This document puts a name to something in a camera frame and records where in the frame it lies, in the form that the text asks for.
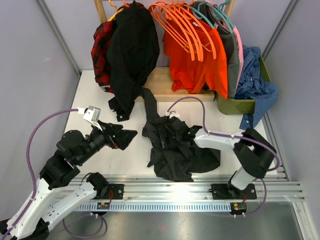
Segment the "dark grey striped shirt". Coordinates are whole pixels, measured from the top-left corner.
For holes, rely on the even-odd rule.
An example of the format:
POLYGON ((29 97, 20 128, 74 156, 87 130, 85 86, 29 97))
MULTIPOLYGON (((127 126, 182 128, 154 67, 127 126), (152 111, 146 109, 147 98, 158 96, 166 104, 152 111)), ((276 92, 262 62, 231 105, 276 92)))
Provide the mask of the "dark grey striped shirt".
POLYGON ((193 173, 206 173, 221 165, 221 151, 200 148, 194 141, 196 130, 202 127, 188 127, 185 134, 172 136, 165 128, 167 117, 158 114, 157 101, 148 88, 141 89, 144 99, 146 123, 142 136, 149 138, 152 148, 148 167, 154 167, 157 177, 174 182, 192 182, 193 173))

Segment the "blue checked shirt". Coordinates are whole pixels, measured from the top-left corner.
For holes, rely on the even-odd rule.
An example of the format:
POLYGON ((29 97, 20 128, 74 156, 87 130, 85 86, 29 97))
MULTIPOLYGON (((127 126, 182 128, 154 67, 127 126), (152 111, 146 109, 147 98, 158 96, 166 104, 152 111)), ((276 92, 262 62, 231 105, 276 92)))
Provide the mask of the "blue checked shirt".
POLYGON ((243 66, 234 98, 253 100, 254 113, 243 115, 240 129, 255 128, 278 99, 278 87, 261 76, 261 49, 243 45, 243 66))

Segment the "orange hanger of blue shirt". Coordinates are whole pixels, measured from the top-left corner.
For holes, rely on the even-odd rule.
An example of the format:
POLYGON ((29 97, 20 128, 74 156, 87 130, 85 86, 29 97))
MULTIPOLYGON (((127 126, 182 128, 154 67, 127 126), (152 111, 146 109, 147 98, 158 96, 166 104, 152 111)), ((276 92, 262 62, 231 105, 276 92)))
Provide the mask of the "orange hanger of blue shirt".
POLYGON ((164 28, 164 30, 173 38, 173 40, 175 40, 183 49, 183 44, 180 41, 181 33, 182 33, 181 29, 174 21, 175 17, 172 18, 173 14, 169 10, 169 8, 170 8, 170 3, 167 3, 165 1, 158 1, 156 3, 151 4, 148 10, 151 13, 152 17, 164 28))

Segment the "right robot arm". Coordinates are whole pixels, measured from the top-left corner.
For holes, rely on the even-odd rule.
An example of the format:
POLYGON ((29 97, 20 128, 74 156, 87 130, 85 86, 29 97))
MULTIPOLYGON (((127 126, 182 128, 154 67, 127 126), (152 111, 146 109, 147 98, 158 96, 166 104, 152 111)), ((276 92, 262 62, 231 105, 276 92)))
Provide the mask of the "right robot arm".
POLYGON ((210 131, 204 126, 188 127, 177 117, 171 117, 165 124, 171 139, 183 147, 197 150, 219 150, 235 154, 240 168, 227 183, 214 183, 210 192, 214 200, 255 200, 253 182, 262 180, 274 159, 278 160, 276 149, 255 129, 248 128, 241 133, 210 131))

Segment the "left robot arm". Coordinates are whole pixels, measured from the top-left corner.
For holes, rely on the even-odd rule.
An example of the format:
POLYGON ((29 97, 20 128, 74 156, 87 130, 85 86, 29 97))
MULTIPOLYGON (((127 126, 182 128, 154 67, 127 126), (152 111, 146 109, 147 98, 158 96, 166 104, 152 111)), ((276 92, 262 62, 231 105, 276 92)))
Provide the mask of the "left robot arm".
POLYGON ((112 197, 107 179, 99 172, 89 174, 86 181, 56 204, 54 198, 80 173, 79 167, 102 148, 125 150, 136 130, 120 124, 94 126, 89 135, 78 130, 67 131, 56 144, 57 150, 39 173, 36 188, 19 211, 0 222, 0 233, 13 240, 45 240, 56 225, 81 204, 92 199, 112 197))

